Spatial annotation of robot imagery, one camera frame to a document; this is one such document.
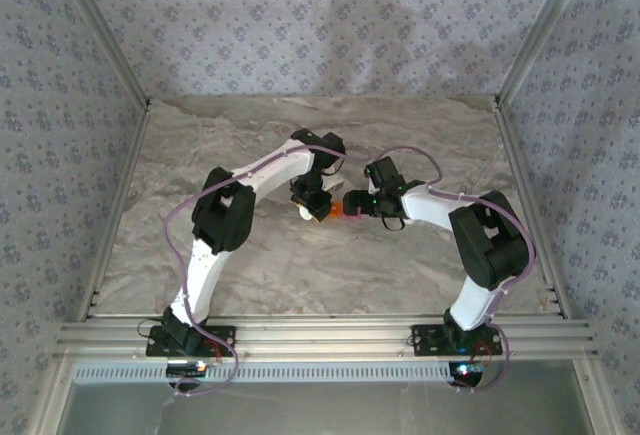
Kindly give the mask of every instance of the metal grille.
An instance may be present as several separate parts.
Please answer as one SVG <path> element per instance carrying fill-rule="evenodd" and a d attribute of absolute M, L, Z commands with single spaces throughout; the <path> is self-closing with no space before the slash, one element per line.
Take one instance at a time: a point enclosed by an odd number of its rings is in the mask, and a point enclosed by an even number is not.
<path fill-rule="evenodd" d="M 76 383 L 166 382 L 165 364 L 79 364 Z M 223 381 L 232 367 L 209 367 L 206 381 Z M 452 379 L 446 362 L 243 364 L 236 382 L 442 382 Z"/>

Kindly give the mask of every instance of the black bracket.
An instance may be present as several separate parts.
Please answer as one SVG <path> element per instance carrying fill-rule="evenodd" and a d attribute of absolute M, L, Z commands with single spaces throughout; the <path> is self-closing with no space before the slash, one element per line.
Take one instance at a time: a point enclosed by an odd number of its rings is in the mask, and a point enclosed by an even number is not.
<path fill-rule="evenodd" d="M 462 335 L 454 341 L 445 324 L 413 325 L 407 343 L 416 357 L 502 355 L 498 330 L 483 324 Z"/>
<path fill-rule="evenodd" d="M 424 184 L 424 182 L 413 180 L 407 183 L 398 172 L 391 157 L 388 156 L 367 165 L 364 169 L 364 175 L 371 180 L 378 191 L 373 194 L 367 190 L 347 192 L 342 200 L 345 215 L 362 213 L 382 218 L 382 223 L 388 230 L 391 229 L 387 225 L 387 220 L 399 219 L 400 230 L 402 230 L 406 214 L 402 208 L 401 197 L 407 190 Z"/>
<path fill-rule="evenodd" d="M 205 325 L 202 327 L 207 332 L 225 340 L 232 347 L 236 343 L 236 327 L 231 325 Z M 231 352 L 224 346 L 216 344 L 208 338 L 201 337 L 202 340 L 198 345 L 189 350 L 187 353 L 185 347 L 180 345 L 174 337 L 172 337 L 164 326 L 155 326 L 149 332 L 147 341 L 147 357 L 182 357 L 194 358 L 229 358 Z"/>
<path fill-rule="evenodd" d="M 319 137 L 310 130 L 302 128 L 296 130 L 291 138 L 305 145 L 317 145 L 343 154 L 346 152 L 342 139 L 332 132 Z M 338 160 L 338 157 L 316 149 L 311 149 L 311 152 L 314 154 L 311 170 L 291 183 L 293 193 L 291 201 L 305 207 L 313 218 L 321 222 L 331 212 L 331 194 L 322 190 L 322 175 L 324 170 Z"/>
<path fill-rule="evenodd" d="M 206 190 L 231 177 L 232 174 L 225 169 L 214 168 L 202 189 Z M 230 199 L 228 205 L 223 198 Z M 211 192 L 200 198 L 193 209 L 193 234 L 209 245 L 214 255 L 236 250 L 249 237 L 255 204 L 256 193 L 253 188 L 240 182 Z"/>

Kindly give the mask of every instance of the floral wallpaper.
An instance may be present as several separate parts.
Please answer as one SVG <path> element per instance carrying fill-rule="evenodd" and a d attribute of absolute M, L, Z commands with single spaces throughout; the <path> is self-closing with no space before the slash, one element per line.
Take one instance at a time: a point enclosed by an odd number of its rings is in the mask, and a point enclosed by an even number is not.
<path fill-rule="evenodd" d="M 509 110 L 630 433 L 640 433 L 639 8 L 572 0 Z"/>
<path fill-rule="evenodd" d="M 543 0 L 97 0 L 147 95 L 493 94 Z"/>
<path fill-rule="evenodd" d="M 79 310 L 140 109 L 72 0 L 0 0 L 0 433 Z"/>

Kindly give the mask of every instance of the metal strip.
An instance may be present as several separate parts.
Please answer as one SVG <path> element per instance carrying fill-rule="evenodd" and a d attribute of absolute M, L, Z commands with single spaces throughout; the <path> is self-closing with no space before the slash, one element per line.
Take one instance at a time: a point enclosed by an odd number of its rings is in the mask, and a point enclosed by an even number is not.
<path fill-rule="evenodd" d="M 626 433 L 600 360 L 573 362 L 591 425 L 596 434 Z"/>
<path fill-rule="evenodd" d="M 167 383 L 166 363 L 78 363 L 75 383 Z M 210 367 L 201 380 L 222 382 L 231 368 Z M 448 382 L 447 362 L 243 363 L 234 383 Z"/>
<path fill-rule="evenodd" d="M 66 324 L 55 357 L 74 360 L 157 361 L 145 356 L 146 339 L 136 328 L 141 319 L 93 320 Z M 407 343 L 415 324 L 441 323 L 440 317 L 221 317 L 210 321 L 237 328 L 236 348 L 243 362 L 389 362 L 415 360 Z M 584 320 L 497 317 L 515 360 L 575 360 L 595 357 Z M 466 356 L 437 357 L 438 361 Z"/>
<path fill-rule="evenodd" d="M 53 363 L 49 367 L 45 382 L 39 387 L 38 402 L 29 417 L 29 425 L 25 433 L 30 435 L 57 433 L 73 380 L 73 366 L 73 362 L 65 360 Z"/>
<path fill-rule="evenodd" d="M 116 70 L 131 100 L 139 107 L 145 106 L 145 95 L 127 57 L 118 45 L 104 15 L 95 0 L 75 0 L 80 12 L 89 24 L 98 43 Z"/>
<path fill-rule="evenodd" d="M 127 154 L 127 160 L 122 172 L 122 178 L 116 189 L 116 196 L 109 212 L 109 218 L 107 219 L 107 225 L 105 231 L 100 240 L 100 246 L 96 258 L 91 268 L 87 288 L 85 289 L 84 296 L 82 298 L 82 304 L 76 317 L 77 320 L 84 321 L 87 319 L 89 310 L 92 305 L 93 297 L 98 293 L 100 285 L 102 284 L 102 278 L 107 269 L 109 257 L 111 256 L 111 249 L 116 239 L 116 233 L 118 231 L 118 225 L 120 224 L 120 217 L 122 216 L 122 209 L 124 202 L 127 199 L 127 193 L 129 192 L 129 185 L 133 179 L 133 173 L 135 171 L 136 162 L 138 160 L 138 154 L 142 147 L 142 141 L 144 140 L 144 134 L 149 122 L 149 111 L 145 107 L 143 109 L 142 117 L 136 128 L 136 135 L 133 140 L 133 144 L 129 148 Z"/>
<path fill-rule="evenodd" d="M 552 284 L 555 289 L 555 294 L 558 299 L 558 305 L 560 306 L 561 312 L 564 316 L 571 317 L 569 299 L 563 288 L 560 271 L 556 266 L 553 252 L 551 251 L 551 242 L 549 241 L 547 231 L 544 227 L 542 215 L 538 209 L 538 203 L 536 202 L 535 195 L 533 194 L 529 178 L 526 175 L 526 164 L 522 158 L 522 154 L 516 149 L 513 142 L 513 131 L 500 108 L 496 110 L 496 119 L 498 121 L 500 135 L 502 136 L 502 142 L 507 153 L 507 159 L 511 165 L 511 170 L 516 177 L 518 188 L 520 189 L 520 199 L 527 219 L 527 225 L 529 230 L 531 230 L 531 235 L 536 241 L 538 259 L 542 264 L 543 273 L 545 277 L 548 277 L 547 282 Z"/>
<path fill-rule="evenodd" d="M 507 107 L 527 77 L 556 22 L 570 0 L 545 0 L 500 87 L 500 106 Z"/>

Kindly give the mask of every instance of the marble surface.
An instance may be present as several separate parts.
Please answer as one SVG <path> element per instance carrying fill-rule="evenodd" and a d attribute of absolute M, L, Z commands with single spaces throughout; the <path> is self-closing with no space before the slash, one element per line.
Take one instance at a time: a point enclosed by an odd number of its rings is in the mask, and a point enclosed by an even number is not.
<path fill-rule="evenodd" d="M 201 97 L 154 101 L 96 314 L 160 313 L 179 286 L 162 219 L 200 191 L 209 171 L 242 167 L 277 148 L 296 129 L 334 131 L 378 153 L 419 146 L 440 162 L 440 187 L 503 191 L 522 210 L 488 100 L 446 98 Z M 434 170 L 419 155 L 392 155 L 408 180 Z M 362 165 L 345 163 L 344 190 L 366 188 Z M 465 272 L 452 234 L 425 223 L 401 232 L 380 220 L 306 222 L 281 187 L 256 207 L 249 240 L 225 266 L 212 314 L 431 313 L 455 300 Z M 188 259 L 191 209 L 171 235 Z M 500 310 L 551 310 L 539 267 L 503 299 Z"/>

